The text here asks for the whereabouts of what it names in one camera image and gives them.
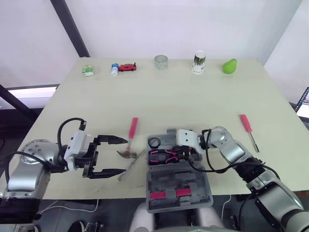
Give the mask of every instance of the pliers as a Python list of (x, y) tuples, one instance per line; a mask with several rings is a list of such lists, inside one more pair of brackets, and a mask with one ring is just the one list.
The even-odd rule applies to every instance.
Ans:
[(167, 149), (155, 149), (149, 151), (149, 164), (167, 164), (179, 162), (178, 155), (182, 155), (183, 150), (181, 147), (174, 148), (172, 150)]

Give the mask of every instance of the red toy car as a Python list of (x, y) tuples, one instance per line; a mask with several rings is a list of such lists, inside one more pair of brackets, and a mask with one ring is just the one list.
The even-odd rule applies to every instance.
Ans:
[(118, 67), (118, 71), (134, 71), (136, 70), (136, 63), (134, 64), (122, 64)]

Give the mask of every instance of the pear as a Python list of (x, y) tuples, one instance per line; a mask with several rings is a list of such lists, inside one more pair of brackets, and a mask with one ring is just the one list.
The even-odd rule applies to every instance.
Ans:
[(222, 66), (223, 72), (226, 73), (226, 74), (231, 74), (231, 73), (235, 72), (236, 65), (237, 65), (236, 59), (229, 60), (228, 62), (223, 64), (223, 66)]

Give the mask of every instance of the red pliers handle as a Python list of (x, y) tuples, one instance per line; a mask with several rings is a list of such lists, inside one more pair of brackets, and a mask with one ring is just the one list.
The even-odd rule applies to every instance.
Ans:
[[(157, 149), (149, 152), (150, 164), (165, 164), (169, 162), (178, 162), (177, 152), (173, 152), (166, 149)], [(161, 159), (159, 155), (166, 155), (165, 159)]]

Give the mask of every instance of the white cup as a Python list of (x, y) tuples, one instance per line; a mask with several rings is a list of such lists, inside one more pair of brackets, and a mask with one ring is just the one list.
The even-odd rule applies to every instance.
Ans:
[(201, 74), (204, 72), (205, 60), (206, 60), (206, 54), (204, 51), (199, 50), (195, 53), (193, 64), (192, 64), (193, 73)]

